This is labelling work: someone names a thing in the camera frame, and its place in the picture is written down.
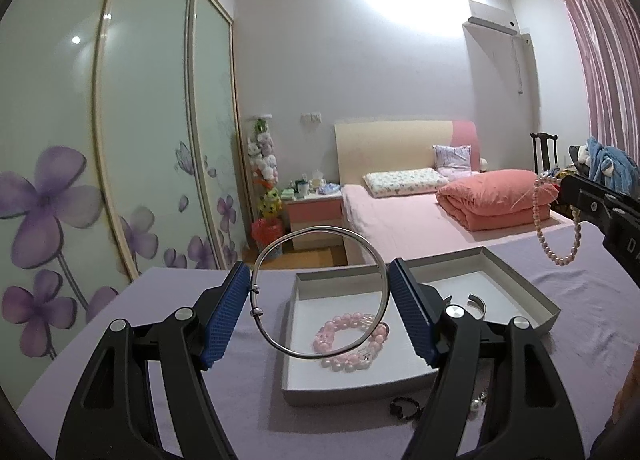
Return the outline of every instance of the headboard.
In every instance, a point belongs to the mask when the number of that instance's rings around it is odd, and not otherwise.
[[[335,125],[341,184],[362,184],[373,171],[434,167],[433,145],[471,146],[471,169],[480,169],[476,125],[471,121],[374,121]]]

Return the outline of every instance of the air conditioner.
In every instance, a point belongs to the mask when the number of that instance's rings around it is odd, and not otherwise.
[[[464,23],[465,25],[482,26],[510,36],[520,34],[518,21],[513,13],[473,0],[469,0],[469,10],[469,20]]]

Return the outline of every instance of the textured blue pad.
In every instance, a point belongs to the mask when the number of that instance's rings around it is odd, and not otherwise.
[[[225,354],[226,345],[231,339],[246,297],[249,295],[250,285],[251,272],[243,263],[239,272],[231,279],[215,312],[209,319],[204,351],[200,355],[200,360],[207,368],[212,367],[213,363],[222,359]]]
[[[440,358],[436,338],[426,312],[417,298],[411,281],[394,260],[388,266],[389,290],[404,323],[415,354],[433,366]]]

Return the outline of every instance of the pink beaded bracelet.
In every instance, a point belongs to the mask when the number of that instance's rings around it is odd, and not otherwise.
[[[313,348],[317,353],[324,353],[331,350],[334,344],[335,333],[339,330],[347,328],[358,328],[366,330],[373,323],[373,314],[361,314],[355,312],[353,314],[343,314],[335,316],[331,321],[324,323],[313,342]],[[371,366],[382,350],[382,345],[389,336],[389,325],[381,322],[369,337],[367,345],[358,348],[357,351],[350,354],[342,354],[330,359],[322,359],[321,365],[324,368],[331,366],[335,372],[344,370],[345,372],[353,372],[355,370],[365,370]]]

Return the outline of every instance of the curtain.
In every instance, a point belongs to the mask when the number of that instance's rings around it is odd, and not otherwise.
[[[591,135],[640,162],[640,21],[629,0],[564,0],[587,87]]]

